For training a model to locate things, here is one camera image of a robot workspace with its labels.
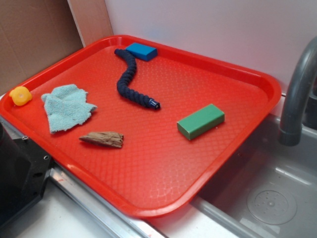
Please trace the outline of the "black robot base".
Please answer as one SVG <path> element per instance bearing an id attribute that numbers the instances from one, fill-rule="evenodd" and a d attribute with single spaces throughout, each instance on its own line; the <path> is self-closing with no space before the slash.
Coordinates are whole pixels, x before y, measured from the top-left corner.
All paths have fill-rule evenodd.
<path id="1" fill-rule="evenodd" d="M 44 195 L 52 157 L 29 137 L 12 139 L 0 126 L 0 227 L 4 228 Z"/>

